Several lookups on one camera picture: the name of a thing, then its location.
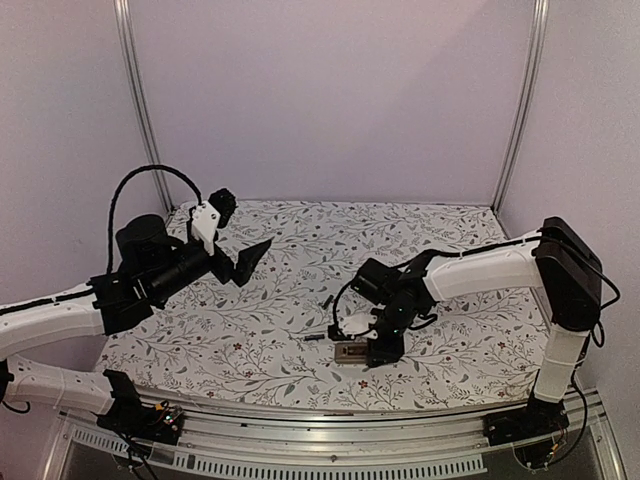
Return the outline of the white remote control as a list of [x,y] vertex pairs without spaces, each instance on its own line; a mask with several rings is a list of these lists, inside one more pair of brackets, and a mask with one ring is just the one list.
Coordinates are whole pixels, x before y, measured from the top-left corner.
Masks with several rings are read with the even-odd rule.
[[334,361],[338,365],[367,365],[369,346],[362,342],[340,342],[334,347]]

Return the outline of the black battery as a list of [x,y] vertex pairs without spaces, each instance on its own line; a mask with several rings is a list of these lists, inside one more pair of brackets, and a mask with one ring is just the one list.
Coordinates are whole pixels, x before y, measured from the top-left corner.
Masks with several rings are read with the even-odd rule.
[[320,341],[325,339],[325,335],[324,334],[313,334],[313,335],[307,335],[303,338],[303,340],[305,342],[310,342],[310,341]]
[[325,301],[324,303],[321,305],[323,310],[326,310],[329,308],[329,306],[331,305],[331,303],[333,302],[334,296],[330,295]]

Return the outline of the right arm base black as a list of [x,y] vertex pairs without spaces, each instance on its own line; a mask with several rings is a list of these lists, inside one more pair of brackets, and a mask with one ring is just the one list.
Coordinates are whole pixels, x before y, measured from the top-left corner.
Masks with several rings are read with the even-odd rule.
[[523,407],[483,417],[483,436],[490,446],[550,435],[569,426],[564,401],[547,402],[531,395]]

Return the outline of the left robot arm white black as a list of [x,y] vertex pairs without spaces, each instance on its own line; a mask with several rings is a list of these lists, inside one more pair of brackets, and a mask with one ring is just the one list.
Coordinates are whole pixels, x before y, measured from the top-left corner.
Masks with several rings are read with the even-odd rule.
[[108,417],[128,434],[148,426],[148,412],[128,375],[81,372],[30,361],[22,352],[61,340],[126,332],[165,307],[168,300],[211,273],[221,283],[245,285],[271,246],[263,241],[231,260],[216,244],[167,233],[163,219],[131,220],[115,239],[121,264],[67,292],[1,310],[1,398],[76,408]]

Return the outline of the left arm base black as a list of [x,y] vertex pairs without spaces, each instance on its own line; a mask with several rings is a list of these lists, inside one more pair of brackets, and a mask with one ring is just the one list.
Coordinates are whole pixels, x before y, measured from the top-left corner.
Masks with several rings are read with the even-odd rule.
[[133,382],[123,373],[105,370],[112,404],[97,414],[97,425],[127,438],[177,445],[184,425],[184,410],[168,400],[144,405]]

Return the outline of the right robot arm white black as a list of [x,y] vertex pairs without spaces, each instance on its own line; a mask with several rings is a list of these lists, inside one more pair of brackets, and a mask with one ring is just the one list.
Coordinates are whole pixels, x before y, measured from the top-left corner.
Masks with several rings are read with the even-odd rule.
[[434,320],[440,302],[468,294],[511,288],[540,288],[551,309],[551,332],[533,384],[530,404],[517,415],[517,427],[537,436],[556,417],[601,313],[610,307],[602,290],[616,299],[619,288],[602,263],[561,218],[549,217],[536,232],[502,244],[461,252],[427,249],[398,266],[368,259],[348,288],[369,301],[369,313],[333,318],[347,339],[368,342],[370,367],[395,363],[403,354],[403,335],[417,317]]

